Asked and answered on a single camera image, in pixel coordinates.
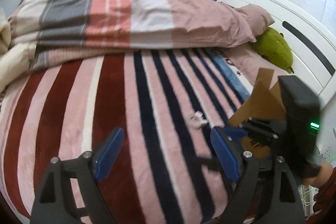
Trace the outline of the person's right hand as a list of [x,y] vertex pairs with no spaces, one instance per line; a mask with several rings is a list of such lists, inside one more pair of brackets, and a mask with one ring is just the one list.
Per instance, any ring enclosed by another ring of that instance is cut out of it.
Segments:
[[333,170],[334,168],[329,162],[322,162],[318,175],[315,177],[304,178],[303,184],[319,189],[327,183],[329,178],[331,178]]

